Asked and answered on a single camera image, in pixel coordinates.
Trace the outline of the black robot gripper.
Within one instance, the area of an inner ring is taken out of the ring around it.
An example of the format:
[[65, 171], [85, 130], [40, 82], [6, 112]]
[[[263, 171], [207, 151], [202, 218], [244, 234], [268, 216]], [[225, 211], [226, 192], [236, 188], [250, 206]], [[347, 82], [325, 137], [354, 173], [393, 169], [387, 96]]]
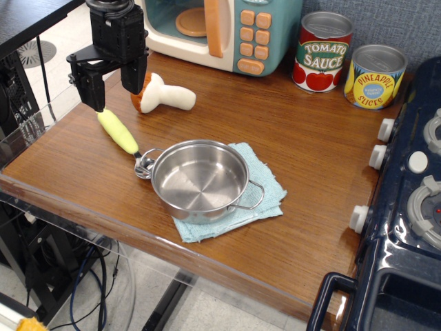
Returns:
[[143, 88], [147, 49], [143, 11], [133, 1], [87, 1], [92, 45], [67, 57], [70, 81], [81, 101], [96, 112], [105, 107], [103, 74], [121, 69], [123, 87], [132, 94]]

